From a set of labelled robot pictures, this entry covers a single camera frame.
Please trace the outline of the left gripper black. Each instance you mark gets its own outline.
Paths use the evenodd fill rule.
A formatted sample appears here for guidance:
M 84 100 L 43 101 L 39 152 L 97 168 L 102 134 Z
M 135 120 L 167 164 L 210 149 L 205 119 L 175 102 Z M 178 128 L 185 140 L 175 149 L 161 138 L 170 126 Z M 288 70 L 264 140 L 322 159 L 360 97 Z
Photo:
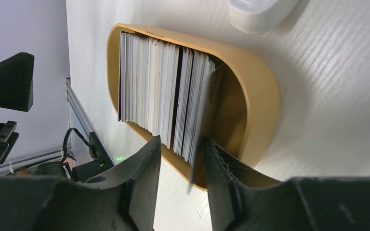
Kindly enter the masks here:
M 29 112 L 33 105 L 34 55 L 19 52 L 0 62 L 0 108 Z M 0 123 L 0 165 L 16 143 L 17 123 Z

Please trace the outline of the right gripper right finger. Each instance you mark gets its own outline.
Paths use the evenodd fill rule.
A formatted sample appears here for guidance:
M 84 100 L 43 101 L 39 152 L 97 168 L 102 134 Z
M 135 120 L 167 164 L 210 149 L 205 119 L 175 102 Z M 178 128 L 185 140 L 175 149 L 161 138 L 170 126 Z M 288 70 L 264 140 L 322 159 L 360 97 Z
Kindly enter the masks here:
M 265 175 L 203 142 L 215 231 L 370 231 L 370 177 Z

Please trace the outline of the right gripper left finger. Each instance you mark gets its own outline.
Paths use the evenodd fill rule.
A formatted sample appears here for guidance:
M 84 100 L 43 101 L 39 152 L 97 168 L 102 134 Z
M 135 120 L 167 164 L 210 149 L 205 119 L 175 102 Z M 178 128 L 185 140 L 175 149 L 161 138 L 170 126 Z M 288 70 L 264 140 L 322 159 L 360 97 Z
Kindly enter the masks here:
M 56 176 L 0 177 L 0 231 L 151 231 L 160 136 L 118 165 L 73 182 Z

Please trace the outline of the yellow oval card tray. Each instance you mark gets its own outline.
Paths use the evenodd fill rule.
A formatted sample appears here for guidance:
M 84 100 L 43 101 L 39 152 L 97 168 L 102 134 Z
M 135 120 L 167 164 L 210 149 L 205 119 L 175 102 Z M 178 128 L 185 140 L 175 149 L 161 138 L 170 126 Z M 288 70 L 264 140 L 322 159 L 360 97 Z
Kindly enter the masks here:
M 107 40 L 107 81 L 115 108 L 119 102 L 121 32 L 168 41 L 217 58 L 225 67 L 211 137 L 228 153 L 250 167 L 262 159 L 271 141 L 280 109 L 277 81 L 269 66 L 256 54 L 214 40 L 155 26 L 116 24 Z

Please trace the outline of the dark credit card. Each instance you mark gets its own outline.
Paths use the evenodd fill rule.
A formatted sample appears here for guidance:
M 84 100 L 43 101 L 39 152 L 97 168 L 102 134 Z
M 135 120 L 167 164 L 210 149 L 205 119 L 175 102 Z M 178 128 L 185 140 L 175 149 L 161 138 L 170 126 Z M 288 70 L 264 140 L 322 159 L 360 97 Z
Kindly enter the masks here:
M 191 170 L 187 193 L 191 192 L 204 165 L 202 143 L 203 139 L 211 134 L 222 72 L 221 66 L 206 67 L 203 77 L 195 86 L 197 92 L 190 100 L 191 112 L 188 113 L 190 124 L 186 125 L 186 137 L 190 139 L 188 153 Z

